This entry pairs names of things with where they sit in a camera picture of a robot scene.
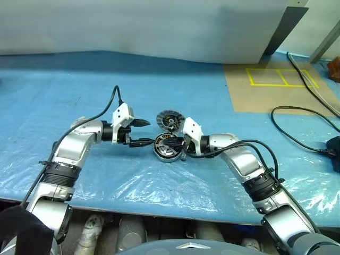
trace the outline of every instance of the black cable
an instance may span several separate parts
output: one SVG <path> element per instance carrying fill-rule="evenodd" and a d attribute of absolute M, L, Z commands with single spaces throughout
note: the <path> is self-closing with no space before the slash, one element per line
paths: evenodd
<path fill-rule="evenodd" d="M 229 150 L 229 149 L 232 149 L 232 148 L 235 148 L 235 147 L 239 147 L 239 146 L 245 145 L 245 146 L 250 146 L 251 148 L 253 148 L 255 150 L 255 152 L 257 153 L 257 155 L 260 158 L 261 163 L 263 164 L 265 169 L 268 170 L 268 167 L 267 167 L 267 165 L 266 165 L 266 163 L 265 163 L 265 161 L 263 159 L 263 156 L 260 153 L 260 151 L 253 144 L 249 144 L 249 142 L 258 143 L 258 144 L 264 146 L 269 151 L 269 153 L 270 153 L 270 155 L 271 155 L 271 157 L 273 158 L 273 161 L 274 161 L 275 177 L 279 180 L 279 177 L 278 177 L 278 175 L 279 175 L 278 174 L 278 162 L 277 162 L 277 158 L 276 158 L 273 150 L 268 145 L 266 145 L 264 142 L 261 142 L 261 141 L 258 141 L 258 140 L 251 140 L 251 139 L 241 140 L 241 141 L 235 142 L 235 143 L 233 143 L 233 144 L 231 144 L 229 146 L 226 146 L 224 148 L 204 153 L 203 155 L 200 155 L 200 156 L 197 156 L 195 154 L 188 154 L 188 156 L 190 156 L 192 158 L 205 158 L 205 157 L 210 157 L 210 156 L 217 156 L 218 154 L 220 154 L 221 152 L 223 152 L 225 150 Z"/>
<path fill-rule="evenodd" d="M 318 97 L 318 96 L 317 96 L 317 95 L 316 95 L 316 94 L 308 87 L 308 85 L 307 85 L 306 81 L 304 80 L 304 77 L 303 77 L 303 75 L 302 75 L 302 73 L 301 73 L 299 67 L 296 66 L 296 65 L 294 64 L 294 62 L 291 60 L 289 54 L 290 54 L 290 52 L 287 52 L 287 54 L 286 54 L 286 55 L 287 55 L 287 58 L 288 58 L 288 60 L 289 60 L 289 62 L 291 62 L 291 64 L 293 65 L 294 69 L 297 71 L 297 73 L 298 73 L 298 75 L 300 76 L 300 78 L 301 78 L 301 80 L 302 80 L 304 86 L 305 86 L 306 89 L 309 91 L 309 93 L 311 93 L 311 94 L 315 97 L 315 99 L 316 99 L 317 101 L 319 101 L 323 106 L 325 106 L 331 113 L 333 113 L 335 116 L 337 116 L 338 118 L 340 118 L 340 115 L 338 115 L 332 108 L 330 108 L 327 104 L 325 104 L 325 102 L 322 101 L 321 98 L 319 98 L 319 97 Z"/>
<path fill-rule="evenodd" d="M 51 162 L 51 160 L 53 159 L 53 156 L 54 156 L 54 153 L 56 152 L 57 148 L 59 147 L 59 145 L 61 144 L 61 142 L 63 141 L 63 139 L 69 134 L 71 133 L 73 130 L 75 130 L 76 128 L 78 128 L 79 126 L 81 125 L 84 125 L 85 123 L 87 122 L 90 122 L 90 121 L 93 121 L 99 117 L 101 117 L 102 115 L 104 115 L 107 110 L 110 108 L 111 104 L 112 104 L 112 101 L 116 95 L 116 91 L 118 93 L 118 98 L 119 98 L 119 105 L 121 105 L 123 103 L 123 100 L 121 98 L 121 93 L 120 93 L 120 90 L 119 90 L 119 87 L 118 86 L 115 86 L 114 89 L 112 90 L 112 94 L 111 94 L 111 97 L 110 97 L 110 100 L 108 101 L 106 107 L 104 108 L 104 110 L 97 114 L 96 116 L 93 116 L 87 120 L 84 120 L 84 121 L 81 121 L 79 122 L 78 124 L 76 124 L 75 126 L 73 126 L 72 128 L 70 128 L 69 130 L 67 130 L 60 138 L 59 140 L 57 141 L 57 143 L 53 146 L 52 148 L 52 152 L 51 154 L 49 155 L 48 157 L 48 160 L 47 160 L 47 163 Z M 35 186 L 38 184 L 38 182 L 40 181 L 41 177 L 43 176 L 46 168 L 47 168 L 48 164 L 45 164 L 43 166 L 43 168 L 41 169 L 41 171 L 39 172 L 38 176 L 36 177 L 36 179 L 34 180 L 34 182 L 32 183 L 32 186 L 30 187 L 30 189 L 27 191 L 25 197 L 23 198 L 23 200 L 21 201 L 20 203 L 20 206 L 24 206 L 25 203 L 27 202 L 27 199 L 29 198 L 29 196 L 31 195 L 33 189 L 35 188 Z"/>
<path fill-rule="evenodd" d="M 311 226 L 314 228 L 314 231 L 316 233 L 319 233 L 320 234 L 320 230 L 319 228 L 315 225 L 315 223 L 312 221 L 312 219 L 309 217 L 309 215 L 305 212 L 305 210 L 301 207 L 301 205 L 296 201 L 296 199 L 287 191 L 287 189 L 281 184 L 281 181 L 280 179 L 278 178 L 278 163 L 277 163 L 277 158 L 274 154 L 274 152 L 272 151 L 272 149 L 266 145 L 265 143 L 261 142 L 261 141 L 258 141 L 258 140 L 242 140 L 242 141 L 238 141 L 238 142 L 235 142 L 227 147 L 224 147 L 222 149 L 218 149 L 218 150 L 215 150 L 215 151 L 212 151 L 212 152 L 208 152 L 208 153 L 205 153 L 201 156 L 197 156 L 195 154 L 188 154 L 188 156 L 190 157 L 194 157 L 194 158 L 203 158 L 203 157 L 207 157 L 207 156 L 213 156 L 213 155 L 218 155 L 220 154 L 221 152 L 225 151 L 225 150 L 229 150 L 229 149 L 232 149 L 232 148 L 235 148 L 235 147 L 239 147 L 239 146 L 249 146 L 251 145 L 251 147 L 256 151 L 256 153 L 258 154 L 259 158 L 260 158 L 260 161 L 261 163 L 264 165 L 264 167 L 266 169 L 268 169 L 268 167 L 266 167 L 266 163 L 261 155 L 261 153 L 259 152 L 259 150 L 252 144 L 249 144 L 248 142 L 254 142 L 254 143 L 258 143 L 260 145 L 263 145 L 268 151 L 269 153 L 271 154 L 272 158 L 273 158 L 273 161 L 274 161 L 274 165 L 275 165 L 275 180 L 277 181 L 277 183 L 280 184 L 280 187 L 286 192 L 287 196 L 289 196 L 289 198 L 293 201 L 293 203 L 298 207 L 298 209 L 300 210 L 300 212 L 305 216 L 305 218 L 310 222 Z"/>
<path fill-rule="evenodd" d="M 282 105 L 282 106 L 278 106 L 278 107 L 275 107 L 271 113 L 270 113 L 270 118 L 271 118 L 271 121 L 273 122 L 274 126 L 280 130 L 281 133 L 285 134 L 287 137 L 289 137 L 290 139 L 292 139 L 294 142 L 296 142 L 297 144 L 301 145 L 302 147 L 306 148 L 306 149 L 309 149 L 309 150 L 312 150 L 312 151 L 315 151 L 315 152 L 318 152 L 318 153 L 321 153 L 321 154 L 327 154 L 327 155 L 330 155 L 330 156 L 333 156 L 333 154 L 330 154 L 329 151 L 327 149 L 317 149 L 317 148 L 313 148 L 313 147 L 310 147 L 306 144 L 303 144 L 302 142 L 300 142 L 299 140 L 297 140 L 296 138 L 292 137 L 290 134 L 288 134 L 286 131 L 284 131 L 275 121 L 274 119 L 274 112 L 276 110 L 279 110 L 279 109 L 297 109 L 297 110 L 303 110 L 303 111 L 307 111 L 307 112 L 311 112 L 311 113 L 314 113 L 316 115 L 318 115 L 319 117 L 323 118 L 326 122 L 328 122 L 336 131 L 340 132 L 340 128 L 338 128 L 332 121 L 330 121 L 327 117 L 325 117 L 324 115 L 322 115 L 321 113 L 318 113 L 316 112 L 315 110 L 311 110 L 311 109 L 308 109 L 308 108 L 303 108 L 303 107 L 297 107 L 297 106 L 289 106 L 289 105 Z"/>

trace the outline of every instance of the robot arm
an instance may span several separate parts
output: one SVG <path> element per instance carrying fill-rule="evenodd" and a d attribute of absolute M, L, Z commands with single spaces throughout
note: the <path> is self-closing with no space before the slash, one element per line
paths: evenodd
<path fill-rule="evenodd" d="M 145 126 L 150 123 L 134 118 L 132 109 L 126 103 L 120 104 L 112 119 L 112 124 L 92 120 L 80 125 L 62 140 L 51 162 L 43 162 L 47 167 L 27 210 L 54 231 L 57 243 L 61 243 L 66 237 L 72 215 L 72 207 L 66 202 L 72 199 L 74 185 L 91 146 L 102 141 L 123 143 L 129 147 L 142 147 L 154 142 L 149 138 L 130 138 L 131 126 Z M 84 120 L 84 117 L 79 118 L 71 127 Z"/>
<path fill-rule="evenodd" d="M 182 160 L 188 150 L 202 156 L 239 141 L 232 134 L 203 135 L 201 126 L 190 117 L 184 122 L 183 134 Z M 264 215 L 261 223 L 281 253 L 333 254 L 333 250 L 340 253 L 340 244 L 316 233 L 318 230 L 308 215 L 251 151 L 240 145 L 219 155 L 242 184 L 256 210 Z"/>

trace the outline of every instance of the white panel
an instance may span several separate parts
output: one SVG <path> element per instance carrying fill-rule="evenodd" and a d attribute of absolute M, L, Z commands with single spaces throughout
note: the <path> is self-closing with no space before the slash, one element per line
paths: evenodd
<path fill-rule="evenodd" d="M 309 10 L 280 46 L 280 50 L 310 56 L 340 19 L 340 0 L 309 0 Z M 340 54 L 336 45 L 324 57 Z"/>
<path fill-rule="evenodd" d="M 286 0 L 2 0 L 0 54 L 113 50 L 256 63 Z"/>

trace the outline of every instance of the orange object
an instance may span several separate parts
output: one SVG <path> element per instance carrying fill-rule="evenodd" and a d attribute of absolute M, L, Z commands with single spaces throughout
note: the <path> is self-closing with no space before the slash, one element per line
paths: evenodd
<path fill-rule="evenodd" d="M 327 64 L 329 78 L 340 83 L 340 57 L 337 56 L 333 61 Z"/>

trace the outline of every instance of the blue tablecloth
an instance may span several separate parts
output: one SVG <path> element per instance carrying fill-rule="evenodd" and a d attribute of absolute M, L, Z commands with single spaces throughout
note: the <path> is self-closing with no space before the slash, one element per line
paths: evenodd
<path fill-rule="evenodd" d="M 314 67 L 326 77 L 320 63 Z M 339 86 L 327 82 L 340 98 Z M 157 114 L 175 109 L 193 117 L 204 134 L 229 132 L 262 140 L 277 154 L 285 186 L 312 219 L 340 226 L 340 174 L 330 160 L 287 140 L 268 114 L 233 111 L 222 65 L 110 52 L 0 57 L 0 197 L 22 199 L 52 143 L 76 118 L 100 112 L 115 85 L 135 116 L 151 122 L 133 128 L 133 138 L 155 138 L 162 132 Z M 111 121 L 114 104 L 102 120 Z M 314 146 L 338 135 L 314 116 L 278 119 L 292 135 Z M 93 146 L 75 188 L 70 204 L 80 207 L 249 224 L 261 218 L 220 159 L 166 164 L 151 147 Z"/>

